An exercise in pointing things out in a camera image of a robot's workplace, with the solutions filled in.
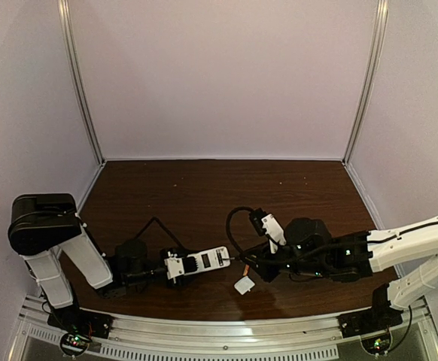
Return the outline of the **yellow handled screwdriver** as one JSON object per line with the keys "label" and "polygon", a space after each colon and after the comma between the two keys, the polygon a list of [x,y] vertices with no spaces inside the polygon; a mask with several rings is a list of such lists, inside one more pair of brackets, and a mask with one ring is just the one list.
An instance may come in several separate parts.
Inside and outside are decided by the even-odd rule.
{"label": "yellow handled screwdriver", "polygon": [[227,258],[230,262],[242,262],[244,264],[253,264],[255,265],[257,261],[255,259],[248,258],[246,256],[230,256]]}

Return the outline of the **orange battery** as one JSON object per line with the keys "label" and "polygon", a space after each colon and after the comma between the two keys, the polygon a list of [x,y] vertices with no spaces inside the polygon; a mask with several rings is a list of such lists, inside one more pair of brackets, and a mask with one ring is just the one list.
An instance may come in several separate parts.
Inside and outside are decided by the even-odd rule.
{"label": "orange battery", "polygon": [[248,276],[249,269],[250,269],[249,265],[245,265],[243,273],[242,273],[243,277]]}

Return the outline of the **white battery cover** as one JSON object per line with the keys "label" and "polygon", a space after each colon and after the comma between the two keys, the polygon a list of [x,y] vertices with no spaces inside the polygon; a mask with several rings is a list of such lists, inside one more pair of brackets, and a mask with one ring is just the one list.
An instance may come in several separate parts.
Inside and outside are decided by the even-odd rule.
{"label": "white battery cover", "polygon": [[243,276],[234,284],[234,289],[243,296],[250,292],[254,286],[255,283],[248,276]]}

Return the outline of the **white red remote control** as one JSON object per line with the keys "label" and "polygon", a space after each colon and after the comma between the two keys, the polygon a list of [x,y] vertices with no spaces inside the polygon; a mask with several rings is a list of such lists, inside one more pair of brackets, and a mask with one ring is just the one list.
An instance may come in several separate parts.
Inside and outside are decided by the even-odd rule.
{"label": "white red remote control", "polygon": [[225,246],[191,253],[182,259],[185,275],[227,268],[231,264],[230,254]]}

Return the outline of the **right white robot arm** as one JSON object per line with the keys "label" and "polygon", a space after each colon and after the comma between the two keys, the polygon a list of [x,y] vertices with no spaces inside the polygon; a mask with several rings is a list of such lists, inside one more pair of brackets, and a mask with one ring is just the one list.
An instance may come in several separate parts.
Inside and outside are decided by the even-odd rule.
{"label": "right white robot arm", "polygon": [[280,273],[307,273],[348,283],[368,278],[394,265],[426,258],[416,270],[379,287],[375,311],[404,311],[416,299],[438,287],[438,215],[396,229],[366,230],[333,237],[325,223],[307,217],[281,226],[258,208],[249,219],[266,245],[242,250],[241,261],[265,281]]}

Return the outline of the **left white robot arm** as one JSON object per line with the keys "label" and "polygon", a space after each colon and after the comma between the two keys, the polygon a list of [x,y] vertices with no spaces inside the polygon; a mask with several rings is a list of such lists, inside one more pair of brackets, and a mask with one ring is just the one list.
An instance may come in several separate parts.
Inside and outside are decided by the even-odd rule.
{"label": "left white robot arm", "polygon": [[133,239],[106,256],[77,213],[69,193],[25,194],[11,206],[8,239],[54,308],[76,302],[71,283],[59,262],[62,251],[105,299],[120,297],[130,287],[166,277],[166,268],[147,258],[144,242]]}

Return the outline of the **front aluminium rail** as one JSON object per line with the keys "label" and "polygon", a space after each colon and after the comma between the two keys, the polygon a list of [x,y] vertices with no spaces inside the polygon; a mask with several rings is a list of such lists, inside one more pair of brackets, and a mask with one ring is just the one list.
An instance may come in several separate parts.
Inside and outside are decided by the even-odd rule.
{"label": "front aluminium rail", "polygon": [[65,355],[65,334],[47,324],[44,300],[26,296],[5,360],[438,360],[438,334],[425,300],[389,330],[386,356],[362,348],[367,336],[342,337],[338,316],[274,320],[186,321],[111,314],[108,337],[94,338],[76,358]]}

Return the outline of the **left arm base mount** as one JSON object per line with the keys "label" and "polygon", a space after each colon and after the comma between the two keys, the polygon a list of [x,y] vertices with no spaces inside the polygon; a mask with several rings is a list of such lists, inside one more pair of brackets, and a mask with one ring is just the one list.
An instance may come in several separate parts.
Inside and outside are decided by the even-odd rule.
{"label": "left arm base mount", "polygon": [[41,307],[48,314],[47,324],[65,332],[60,337],[59,348],[72,359],[83,355],[94,338],[107,339],[114,319],[109,314],[83,310],[77,302],[56,309],[45,300]]}

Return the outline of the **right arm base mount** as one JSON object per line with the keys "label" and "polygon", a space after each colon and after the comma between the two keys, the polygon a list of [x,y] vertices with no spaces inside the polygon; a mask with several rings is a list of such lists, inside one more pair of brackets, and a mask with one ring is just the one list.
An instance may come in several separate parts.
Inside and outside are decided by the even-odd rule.
{"label": "right arm base mount", "polygon": [[361,336],[363,350],[374,357],[387,356],[406,339],[412,326],[412,307],[408,310],[408,325],[399,341],[391,334],[393,326],[403,322],[403,311],[392,308],[388,299],[388,284],[373,291],[372,306],[362,311],[352,311],[337,317],[343,338]]}

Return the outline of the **right aluminium frame post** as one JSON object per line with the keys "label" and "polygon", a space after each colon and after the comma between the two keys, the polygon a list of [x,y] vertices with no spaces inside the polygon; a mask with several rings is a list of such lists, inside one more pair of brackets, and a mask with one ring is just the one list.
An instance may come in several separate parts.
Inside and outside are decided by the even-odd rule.
{"label": "right aluminium frame post", "polygon": [[377,1],[376,15],[373,24],[373,34],[370,44],[370,52],[367,60],[367,67],[363,79],[363,86],[360,91],[360,97],[355,112],[353,126],[345,149],[342,163],[347,166],[353,156],[354,149],[359,139],[360,130],[363,125],[370,97],[373,93],[373,86],[376,73],[379,67],[382,49],[385,42],[385,33],[388,25],[389,1]]}

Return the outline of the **aluminium frame post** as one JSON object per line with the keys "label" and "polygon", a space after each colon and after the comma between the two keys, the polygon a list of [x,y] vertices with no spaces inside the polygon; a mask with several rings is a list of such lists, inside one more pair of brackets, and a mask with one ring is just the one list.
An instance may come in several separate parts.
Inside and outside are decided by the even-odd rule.
{"label": "aluminium frame post", "polygon": [[105,158],[102,154],[102,150],[99,145],[99,139],[93,125],[84,82],[81,76],[78,52],[75,45],[75,38],[71,21],[69,1],[59,0],[57,4],[59,11],[59,20],[62,27],[62,36],[65,42],[65,51],[67,54],[69,68],[71,72],[71,80],[73,83],[78,108],[81,114],[81,119],[83,121],[85,132],[87,134],[87,139],[90,143],[95,161],[98,165],[103,165],[105,163]]}
{"label": "aluminium frame post", "polygon": [[385,33],[388,25],[389,1],[377,1],[376,15],[373,24],[373,34],[370,44],[370,52],[367,60],[367,67],[363,79],[363,86],[360,91],[360,97],[355,112],[353,126],[345,149],[342,163],[347,166],[353,156],[354,149],[359,139],[360,130],[363,125],[370,97],[373,93],[373,86],[376,73],[379,67],[382,49],[385,42]]}

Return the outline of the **left aluminium frame post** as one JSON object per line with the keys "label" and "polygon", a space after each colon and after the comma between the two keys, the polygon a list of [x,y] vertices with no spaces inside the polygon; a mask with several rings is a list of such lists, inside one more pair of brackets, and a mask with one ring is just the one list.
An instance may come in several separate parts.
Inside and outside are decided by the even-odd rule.
{"label": "left aluminium frame post", "polygon": [[69,1],[59,0],[57,4],[59,11],[59,20],[62,27],[62,36],[65,42],[65,51],[67,54],[69,68],[71,72],[71,80],[73,83],[78,108],[81,114],[81,119],[83,121],[85,132],[87,134],[87,139],[90,143],[95,161],[98,165],[103,165],[105,163],[105,158],[102,154],[102,150],[99,145],[99,139],[93,125],[84,82],[81,76],[78,52],[75,45],[75,38],[71,21]]}

